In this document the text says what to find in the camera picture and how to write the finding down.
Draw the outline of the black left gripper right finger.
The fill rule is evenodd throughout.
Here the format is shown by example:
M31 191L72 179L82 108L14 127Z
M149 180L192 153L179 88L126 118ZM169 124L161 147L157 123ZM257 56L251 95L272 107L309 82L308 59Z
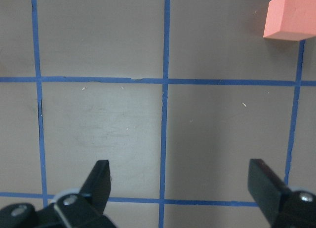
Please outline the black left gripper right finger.
M250 159L248 191L272 228L314 228L316 195L292 190L262 159Z

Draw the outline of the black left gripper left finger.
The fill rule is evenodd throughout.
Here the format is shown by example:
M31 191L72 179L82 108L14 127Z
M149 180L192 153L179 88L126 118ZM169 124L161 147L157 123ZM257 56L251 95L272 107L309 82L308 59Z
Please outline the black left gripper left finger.
M114 228L103 214L111 192L108 160L95 163L78 193L60 197L54 211L65 228Z

